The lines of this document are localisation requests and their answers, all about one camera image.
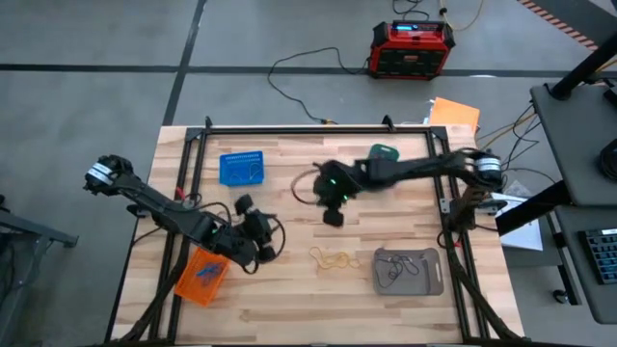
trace red portable generator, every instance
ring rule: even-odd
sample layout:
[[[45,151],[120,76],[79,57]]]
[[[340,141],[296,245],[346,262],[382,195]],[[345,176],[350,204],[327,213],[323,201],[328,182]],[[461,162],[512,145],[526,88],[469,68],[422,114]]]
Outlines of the red portable generator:
[[[442,21],[394,20],[373,28],[368,72],[373,77],[431,80],[442,72],[454,47]]]

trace blue plastic basket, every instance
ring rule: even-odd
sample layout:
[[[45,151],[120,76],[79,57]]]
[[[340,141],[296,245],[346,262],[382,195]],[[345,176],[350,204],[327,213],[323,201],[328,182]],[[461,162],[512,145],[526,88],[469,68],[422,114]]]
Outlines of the blue plastic basket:
[[[224,154],[220,158],[219,182],[229,187],[263,182],[263,152],[256,150]]]

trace orange plastic basket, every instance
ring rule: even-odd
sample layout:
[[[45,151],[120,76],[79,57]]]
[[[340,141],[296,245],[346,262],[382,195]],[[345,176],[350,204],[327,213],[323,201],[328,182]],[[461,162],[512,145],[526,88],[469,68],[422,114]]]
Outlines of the orange plastic basket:
[[[175,286],[175,294],[207,306],[214,299],[228,271],[228,262],[224,256],[197,249]]]

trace gray tray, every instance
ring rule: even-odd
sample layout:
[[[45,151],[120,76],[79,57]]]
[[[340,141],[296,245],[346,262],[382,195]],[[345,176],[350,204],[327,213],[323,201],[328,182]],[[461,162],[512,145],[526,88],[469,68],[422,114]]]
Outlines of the gray tray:
[[[400,275],[392,280],[396,272]],[[373,255],[373,285],[381,295],[441,295],[443,275],[440,255],[435,249],[377,249]]]

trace wooden table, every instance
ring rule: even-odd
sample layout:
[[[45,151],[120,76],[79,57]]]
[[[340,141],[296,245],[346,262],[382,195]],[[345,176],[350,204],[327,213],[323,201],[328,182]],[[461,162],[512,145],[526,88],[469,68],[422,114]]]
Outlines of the wooden table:
[[[148,182],[169,197],[174,194],[185,130],[178,126],[163,127],[154,154]],[[467,126],[448,126],[447,132],[451,149],[475,146]],[[365,157],[376,143],[396,147],[399,160],[428,155],[425,137],[415,134],[208,136],[201,171],[204,201],[222,201],[233,206],[241,195],[251,194],[261,211],[278,214],[287,230],[287,245],[280,258],[260,267],[255,275],[246,275],[235,264],[230,266],[217,298],[208,307],[184,301],[176,343],[460,342],[448,263],[436,243],[441,223],[431,178],[400,182],[381,193],[360,194],[343,207],[343,228],[325,226],[321,222],[323,208],[300,204],[290,193],[291,180],[310,169],[312,162],[335,158],[351,164],[354,159]],[[236,188],[220,185],[219,156],[249,150],[264,152],[263,184]],[[187,182],[191,172],[189,167]],[[448,190],[447,180],[443,179],[443,183]],[[311,185],[310,178],[302,180],[299,194],[310,199]],[[495,227],[494,220],[486,216],[478,216],[477,223]],[[153,228],[151,220],[143,220],[135,237]],[[133,248],[112,338],[125,334],[154,296],[165,234],[155,233]],[[497,234],[476,229],[470,233],[470,242],[482,293],[510,329],[523,334]],[[313,246],[326,254],[347,252],[360,261],[361,267],[319,269],[309,255]],[[377,295],[370,259],[380,247],[438,250],[443,294]],[[466,306],[472,331],[477,335],[469,297]],[[164,310],[162,332],[167,330],[166,317]]]

